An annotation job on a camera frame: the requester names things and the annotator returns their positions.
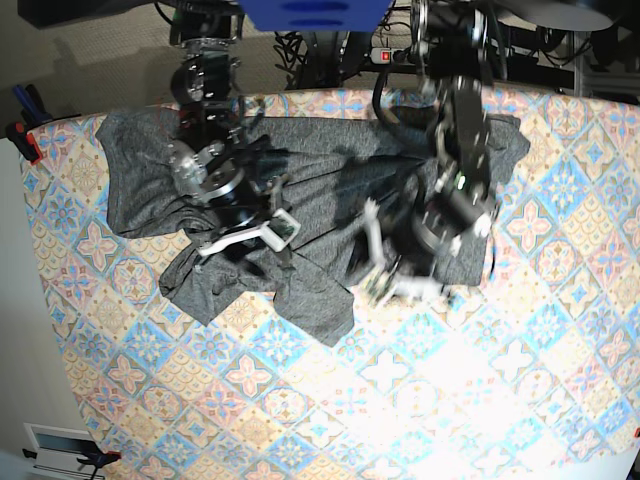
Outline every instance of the red clamp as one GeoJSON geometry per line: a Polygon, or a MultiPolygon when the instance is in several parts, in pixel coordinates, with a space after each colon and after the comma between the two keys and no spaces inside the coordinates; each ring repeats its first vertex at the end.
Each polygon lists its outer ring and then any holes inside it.
{"type": "Polygon", "coordinates": [[[36,142],[32,133],[25,132],[24,125],[19,122],[12,123],[7,126],[5,133],[7,134],[7,138],[13,142],[31,165],[35,165],[42,160],[42,151],[38,146],[38,142],[36,142]]]}

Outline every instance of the tiled pattern fabric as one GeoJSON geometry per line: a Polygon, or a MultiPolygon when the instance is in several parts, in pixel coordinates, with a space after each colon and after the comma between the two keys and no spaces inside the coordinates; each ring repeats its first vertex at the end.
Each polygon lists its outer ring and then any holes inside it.
{"type": "MultiPolygon", "coordinates": [[[[269,95],[249,110],[365,119],[370,97],[269,95]]],[[[499,192],[494,278],[450,304],[372,311],[356,292],[333,349],[268,295],[206,328],[163,299],[158,277],[188,239],[106,226],[102,117],[38,129],[45,159],[22,165],[34,251],[87,429],[122,452],[112,477],[498,478],[637,447],[640,109],[513,90],[485,106],[531,141],[499,192]]]]}

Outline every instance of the cable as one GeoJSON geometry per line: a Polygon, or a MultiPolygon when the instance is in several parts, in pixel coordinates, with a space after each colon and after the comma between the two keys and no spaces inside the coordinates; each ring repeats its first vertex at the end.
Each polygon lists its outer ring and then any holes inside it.
{"type": "Polygon", "coordinates": [[[209,28],[207,29],[206,32],[197,31],[191,28],[185,28],[184,25],[180,25],[180,23],[172,20],[171,18],[169,18],[169,16],[166,13],[162,11],[162,8],[160,8],[160,3],[158,0],[155,0],[153,2],[153,6],[155,7],[156,12],[158,12],[158,15],[160,15],[160,17],[162,17],[162,19],[165,22],[167,22],[171,27],[177,28],[181,33],[194,35],[194,36],[208,37],[213,32],[215,32],[220,26],[220,15],[213,15],[211,13],[202,13],[202,15],[207,15],[207,20],[209,20],[210,17],[213,17],[213,20],[211,21],[211,25],[209,25],[209,28]]]}
{"type": "Polygon", "coordinates": [[[173,27],[173,21],[167,16],[166,13],[162,11],[157,0],[153,2],[153,6],[156,7],[156,12],[158,12],[158,15],[160,15],[165,22],[173,27]]]}
{"type": "MultiPolygon", "coordinates": [[[[409,49],[403,50],[401,55],[406,56],[409,49]]],[[[407,137],[406,135],[402,135],[402,131],[406,130],[403,128],[402,123],[393,113],[389,112],[386,109],[383,109],[380,100],[382,98],[382,90],[387,83],[387,79],[389,78],[389,74],[393,71],[393,62],[387,65],[387,67],[380,72],[378,75],[378,79],[376,80],[376,85],[373,88],[373,96],[371,98],[371,104],[373,106],[373,111],[378,118],[378,121],[382,125],[382,127],[387,130],[393,137],[398,140],[400,143],[406,145],[410,150],[414,153],[420,153],[420,156],[424,156],[427,153],[428,156],[430,152],[428,152],[428,145],[418,143],[413,139],[407,137]]]]}
{"type": "Polygon", "coordinates": [[[307,59],[306,53],[304,55],[300,54],[304,39],[299,32],[289,32],[285,35],[280,34],[280,32],[274,32],[274,34],[276,45],[273,46],[273,49],[282,60],[282,64],[276,64],[275,67],[287,74],[285,90],[291,90],[297,87],[300,67],[307,59]]]}
{"type": "Polygon", "coordinates": [[[504,39],[502,38],[502,32],[500,31],[500,24],[498,23],[498,17],[496,16],[496,11],[493,8],[493,0],[487,0],[487,8],[489,10],[489,18],[491,20],[491,26],[494,30],[493,36],[498,42],[498,56],[500,57],[500,78],[506,81],[508,76],[507,51],[504,48],[504,39]]]}
{"type": "Polygon", "coordinates": [[[382,17],[382,20],[380,21],[380,23],[378,24],[378,27],[376,28],[376,29],[381,29],[378,31],[378,37],[380,38],[381,45],[384,45],[384,42],[382,41],[382,30],[385,30],[387,32],[391,30],[391,27],[388,25],[388,23],[389,23],[389,20],[391,19],[391,15],[393,14],[393,9],[395,8],[396,1],[397,0],[393,0],[393,3],[387,9],[387,11],[384,14],[384,17],[382,17]]]}
{"type": "Polygon", "coordinates": [[[545,58],[551,65],[553,65],[556,68],[562,68],[569,65],[579,56],[587,53],[590,49],[591,49],[591,39],[587,38],[584,42],[582,42],[582,45],[580,46],[580,48],[578,48],[578,50],[576,50],[572,55],[568,55],[566,57],[557,57],[555,55],[551,55],[546,52],[542,52],[542,54],[545,56],[545,58]]]}
{"type": "Polygon", "coordinates": [[[387,23],[385,25],[385,27],[392,27],[393,25],[404,25],[405,27],[407,27],[409,30],[411,30],[411,25],[409,25],[407,22],[390,22],[387,23]]]}
{"type": "Polygon", "coordinates": [[[244,99],[244,93],[242,91],[242,89],[240,88],[240,86],[238,85],[238,77],[236,76],[236,68],[237,67],[231,67],[229,70],[229,83],[231,84],[231,87],[236,91],[236,93],[238,94],[238,98],[240,99],[240,97],[242,97],[244,99]]]}

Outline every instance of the wire bundle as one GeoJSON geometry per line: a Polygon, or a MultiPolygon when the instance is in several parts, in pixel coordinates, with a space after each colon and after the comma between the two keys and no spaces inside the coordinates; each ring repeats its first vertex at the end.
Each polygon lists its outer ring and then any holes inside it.
{"type": "Polygon", "coordinates": [[[556,68],[562,68],[569,65],[580,55],[584,55],[585,53],[587,53],[590,49],[591,49],[591,38],[587,38],[584,42],[582,42],[582,45],[580,45],[580,48],[578,48],[578,50],[576,50],[572,55],[567,55],[566,57],[557,57],[555,55],[551,55],[544,51],[542,52],[542,54],[545,56],[545,58],[549,61],[551,65],[553,65],[556,68]]]}
{"type": "Polygon", "coordinates": [[[304,40],[300,32],[288,32],[284,35],[280,32],[274,33],[276,45],[273,46],[273,49],[282,60],[282,64],[276,63],[275,67],[287,74],[285,90],[295,89],[298,85],[300,68],[307,59],[306,52],[300,53],[304,40]]]}

